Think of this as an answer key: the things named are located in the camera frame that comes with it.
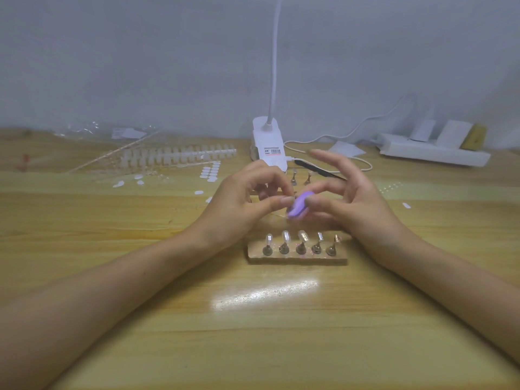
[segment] wooden desk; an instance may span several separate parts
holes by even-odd
[[[219,180],[250,161],[249,143],[233,143],[239,155],[222,162]],[[145,176],[143,186],[129,177],[115,189],[110,180],[64,175],[107,148],[41,133],[0,148],[0,302],[178,232],[218,185],[199,178],[200,166],[172,170],[166,181]],[[15,169],[23,153],[34,159],[25,173]],[[363,157],[407,226],[520,284],[518,154],[494,153],[483,169],[385,158],[372,149]],[[306,178],[300,170],[298,187]],[[358,249],[347,267],[248,265],[247,239],[283,222],[266,217],[241,243],[179,278],[53,388],[520,386],[518,367],[504,355]]]

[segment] purple nail tip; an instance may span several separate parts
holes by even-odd
[[[296,217],[302,214],[302,212],[307,209],[305,206],[305,199],[309,196],[312,196],[314,193],[311,191],[306,191],[301,194],[297,199],[294,200],[294,204],[287,209],[287,217]]]

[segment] left hand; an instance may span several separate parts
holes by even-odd
[[[278,188],[283,196],[277,194]],[[258,192],[259,202],[251,202],[253,190]],[[188,230],[198,233],[212,249],[222,250],[242,238],[263,216],[288,208],[293,202],[294,190],[283,171],[257,160],[222,181]]]

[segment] forearm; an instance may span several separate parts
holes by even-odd
[[[392,270],[520,362],[520,289],[416,236],[389,249]]]
[[[207,251],[182,233],[0,309],[0,387],[48,385],[122,318],[205,260]]]

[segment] white wall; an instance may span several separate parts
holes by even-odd
[[[96,120],[248,137],[267,113],[275,0],[1,0],[0,125]],[[346,134],[408,92],[520,144],[520,0],[284,0],[285,138]],[[367,124],[406,132],[413,101]]]

